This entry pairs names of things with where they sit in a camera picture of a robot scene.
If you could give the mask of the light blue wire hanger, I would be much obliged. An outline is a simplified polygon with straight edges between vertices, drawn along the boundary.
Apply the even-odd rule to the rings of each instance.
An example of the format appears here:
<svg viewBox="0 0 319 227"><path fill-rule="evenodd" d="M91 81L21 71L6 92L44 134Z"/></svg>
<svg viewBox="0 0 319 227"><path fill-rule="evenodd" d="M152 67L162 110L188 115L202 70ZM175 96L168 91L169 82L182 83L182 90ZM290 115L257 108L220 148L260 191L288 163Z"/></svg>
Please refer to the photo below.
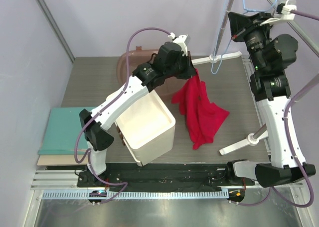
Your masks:
<svg viewBox="0 0 319 227"><path fill-rule="evenodd" d="M241 30L243 29L242 26L245 25L246 23L246 20L249 20L249 17L246 15L247 13L257 13L257 12L267 12L267 11L270 11L272 8L274 8L275 4L277 3L278 0L275 0L272 5L268 8L268 9L265 9L265 10L258 10L258 9L249 9L246 7L246 1L245 0L242 0L243 2L243 9L244 9L244 12L242 14L240 13L235 13L235 12L229 12L227 17L229 19L229 22L230 22L230 27L232 27L232 25L235 25L235 34L238 32L237 30ZM231 31L231 38L229 39L229 42L227 44L227 47L225 48L224 52L220 55L220 63L217 67L217 69L214 71L214 62L212 63L212 66L211 66L211 73L213 75L216 75L221 67L221 64L222 64L222 61L226 59L226 54L227 54L227 51L228 51L228 48L233 40L233 37L234 35L232 34L232 31Z"/></svg>

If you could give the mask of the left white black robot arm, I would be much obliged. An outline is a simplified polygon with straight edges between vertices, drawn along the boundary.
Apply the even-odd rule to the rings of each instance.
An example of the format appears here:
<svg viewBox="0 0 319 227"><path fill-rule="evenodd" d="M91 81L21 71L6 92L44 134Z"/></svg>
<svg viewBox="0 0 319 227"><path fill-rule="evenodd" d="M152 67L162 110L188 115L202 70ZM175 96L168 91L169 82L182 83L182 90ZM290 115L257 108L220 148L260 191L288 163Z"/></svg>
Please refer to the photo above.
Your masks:
<svg viewBox="0 0 319 227"><path fill-rule="evenodd" d="M88 179L94 186L100 187L106 181L106 152L114 141L108 130L116 119L166 79L175 77L187 80L196 75L186 43L186 35L166 42L157 54L132 72L112 100L104 101L91 111L83 109L80 112L81 131L88 144L85 152L91 172Z"/></svg>

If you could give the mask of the red t shirt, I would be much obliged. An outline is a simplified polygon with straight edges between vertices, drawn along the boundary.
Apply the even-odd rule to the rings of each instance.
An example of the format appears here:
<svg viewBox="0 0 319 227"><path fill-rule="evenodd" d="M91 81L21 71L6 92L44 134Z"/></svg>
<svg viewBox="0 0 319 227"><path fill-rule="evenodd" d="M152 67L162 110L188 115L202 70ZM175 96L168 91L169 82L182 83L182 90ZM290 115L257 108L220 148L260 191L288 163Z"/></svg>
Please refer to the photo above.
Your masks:
<svg viewBox="0 0 319 227"><path fill-rule="evenodd" d="M172 96L171 102L178 104L179 113L186 118L193 150L213 143L215 135L230 115L229 111L210 101L206 83L198 74L187 80Z"/></svg>

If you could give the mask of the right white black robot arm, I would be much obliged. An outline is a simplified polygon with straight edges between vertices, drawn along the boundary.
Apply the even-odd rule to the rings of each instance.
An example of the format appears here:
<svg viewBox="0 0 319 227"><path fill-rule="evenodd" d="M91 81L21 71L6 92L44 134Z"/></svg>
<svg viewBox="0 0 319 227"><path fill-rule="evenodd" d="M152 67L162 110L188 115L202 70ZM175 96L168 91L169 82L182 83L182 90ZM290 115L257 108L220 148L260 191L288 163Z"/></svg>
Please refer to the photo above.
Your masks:
<svg viewBox="0 0 319 227"><path fill-rule="evenodd" d="M291 90L285 69L293 64L298 41L289 34L270 37L270 13L252 16L228 14L231 39L245 43L254 73L250 88L268 132L271 160L269 163L233 161L225 172L229 184L238 184L243 177L255 179L262 187L294 183L315 175L316 168L303 156L294 131L291 109Z"/></svg>

